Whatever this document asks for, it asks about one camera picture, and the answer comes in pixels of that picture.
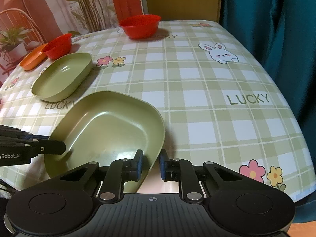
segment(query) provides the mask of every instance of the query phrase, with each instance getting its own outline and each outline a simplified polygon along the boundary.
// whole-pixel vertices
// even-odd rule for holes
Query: checkered tablecloth
[[[0,124],[50,135],[80,98],[113,90],[159,110],[165,148],[175,157],[194,165],[214,161],[280,188],[295,201],[315,190],[312,160],[286,100],[219,24],[161,22],[152,38],[140,41],[110,29],[74,38],[72,49],[90,53],[98,65],[75,93],[58,103],[41,101],[31,85],[52,61],[31,72],[17,67],[0,89]],[[45,177],[42,156],[29,165],[0,168],[0,178],[19,190]]]

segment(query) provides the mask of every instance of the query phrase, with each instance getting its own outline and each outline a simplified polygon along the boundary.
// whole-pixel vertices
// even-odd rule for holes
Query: flower center
[[[249,173],[249,176],[250,176],[250,178],[252,178],[252,179],[254,179],[255,177],[256,177],[256,172],[254,172],[254,171],[250,171],[250,173]]]

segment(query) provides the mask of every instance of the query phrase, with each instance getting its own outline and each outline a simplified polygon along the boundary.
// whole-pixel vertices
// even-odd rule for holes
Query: red bowl
[[[131,39],[143,39],[156,33],[160,20],[157,15],[137,15],[120,21],[119,25]]]
[[[66,55],[71,49],[71,37],[72,34],[64,34],[55,38],[43,48],[42,52],[52,60],[56,60]]]

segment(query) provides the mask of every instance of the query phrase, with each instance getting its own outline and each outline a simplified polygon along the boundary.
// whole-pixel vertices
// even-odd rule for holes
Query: potted plant
[[[8,31],[0,31],[0,56],[4,59],[9,55],[11,60],[18,60],[26,55],[24,39],[31,29],[13,27]]]

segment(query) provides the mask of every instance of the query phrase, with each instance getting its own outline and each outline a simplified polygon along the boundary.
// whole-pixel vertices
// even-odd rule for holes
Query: green bowl
[[[54,61],[34,82],[32,94],[41,100],[58,102],[70,96],[92,69],[89,53],[71,53]]]
[[[55,177],[90,161],[108,166],[132,159],[143,150],[139,182],[127,182],[125,192],[136,192],[154,165],[165,140],[162,116],[147,102],[113,91],[92,93],[76,103],[59,122],[50,139],[63,141],[63,155],[44,156],[45,168]]]

